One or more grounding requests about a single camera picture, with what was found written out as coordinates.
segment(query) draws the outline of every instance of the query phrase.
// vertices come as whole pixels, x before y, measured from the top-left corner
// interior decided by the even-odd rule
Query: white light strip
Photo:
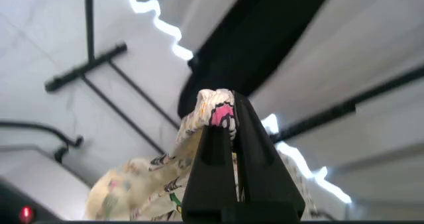
[[[138,2],[137,0],[128,1],[135,13],[147,13],[149,11],[154,11],[156,13],[153,19],[153,24],[162,32],[165,32],[175,38],[174,44],[172,45],[172,52],[174,52],[176,56],[184,60],[190,60],[193,58],[192,51],[178,45],[178,41],[180,41],[182,37],[180,29],[159,19],[160,6],[157,0],[149,0],[147,2]]]
[[[263,119],[262,124],[266,129],[269,129],[269,131],[271,131],[272,133],[278,132],[277,118],[274,114],[271,114],[267,118]],[[327,167],[322,167],[318,173],[314,174],[307,166],[304,157],[297,148],[294,148],[286,144],[285,142],[279,142],[277,144],[277,149],[281,153],[289,156],[290,158],[293,158],[294,162],[296,163],[296,166],[299,168],[300,172],[305,176],[305,178],[313,178],[319,186],[321,186],[328,192],[334,194],[342,202],[352,203],[352,200],[349,195],[345,194],[339,187],[325,180],[325,176],[327,175]]]

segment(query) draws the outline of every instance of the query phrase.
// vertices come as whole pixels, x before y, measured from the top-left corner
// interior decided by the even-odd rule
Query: white floor
[[[153,12],[135,14],[127,0],[94,0],[95,52],[125,41],[127,54],[115,59],[176,121],[179,92],[190,70],[171,51],[173,37],[159,31]],[[0,0],[0,119],[36,121],[59,128],[85,143],[65,163],[94,182],[104,171],[133,156],[156,156],[147,142],[114,114],[85,84],[75,82],[54,94],[44,83],[87,59],[84,0]],[[107,66],[88,78],[163,149],[176,130]],[[55,150],[50,135],[0,130],[0,144],[37,144]]]

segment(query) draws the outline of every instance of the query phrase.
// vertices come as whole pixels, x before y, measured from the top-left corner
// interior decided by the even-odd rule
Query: black tube
[[[57,91],[64,85],[78,79],[81,74],[86,74],[87,72],[90,72],[91,70],[102,65],[102,63],[107,62],[108,60],[126,51],[127,51],[127,45],[125,43],[120,44],[116,46],[113,50],[110,50],[100,55],[97,59],[94,59],[91,62],[86,62],[85,64],[74,68],[73,70],[71,70],[70,72],[67,72],[66,74],[62,76],[55,77],[52,80],[47,81],[45,85],[45,89],[49,93],[53,91]]]
[[[153,106],[175,129],[179,129],[180,126],[177,125],[177,123],[169,117],[168,114],[165,113],[145,92],[141,90],[140,87],[138,87],[120,68],[118,68],[112,61],[109,61],[109,65],[111,66],[116,73],[118,73],[134,90],[137,91],[139,95],[141,95],[145,100]]]
[[[134,129],[140,136],[142,136],[157,152],[165,154],[162,150],[148,135],[146,135],[140,127],[138,127],[134,121],[132,121],[127,115],[125,115],[106,95],[100,91],[91,81],[89,81],[84,75],[81,75],[81,79],[87,84],[108,106],[110,106],[114,112],[116,112],[127,124]]]
[[[325,123],[334,121],[335,119],[348,115],[349,113],[356,112],[356,105],[358,103],[364,102],[385,92],[414,82],[415,80],[418,80],[423,76],[424,66],[413,69],[409,72],[395,77],[394,79],[388,82],[385,82],[381,85],[377,85],[376,87],[373,87],[368,91],[355,95],[354,97],[347,99],[346,101],[335,105],[332,108],[325,110],[324,112],[320,112],[294,125],[282,129],[278,134],[270,135],[270,138],[272,142],[277,143],[283,140],[290,139],[296,135],[300,135],[301,133],[310,131],[311,129],[317,128]]]
[[[83,142],[83,137],[81,136],[78,136],[75,141],[72,141],[58,129],[55,129],[53,127],[50,127],[48,125],[43,125],[40,123],[29,123],[26,121],[0,121],[0,127],[37,129],[39,131],[46,131],[58,137],[61,141],[63,141],[66,144],[66,146],[79,147],[81,146],[81,143]]]
[[[93,0],[85,0],[85,25],[87,29],[88,62],[94,61]]]

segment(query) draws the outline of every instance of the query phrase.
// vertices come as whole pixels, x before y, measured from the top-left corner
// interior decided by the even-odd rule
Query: crumpled fabric
[[[231,91],[199,91],[195,109],[182,119],[174,150],[153,160],[133,158],[108,171],[89,193],[86,217],[98,221],[181,221],[181,202],[203,127],[224,127],[233,140],[237,132],[233,108]],[[304,177],[293,160],[280,156],[307,201],[302,219],[310,219],[308,213],[315,206]]]

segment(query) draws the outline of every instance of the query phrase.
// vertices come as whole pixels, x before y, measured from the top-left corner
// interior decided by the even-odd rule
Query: red light
[[[23,207],[19,213],[19,219],[24,224],[29,224],[34,219],[34,211],[31,207]]]

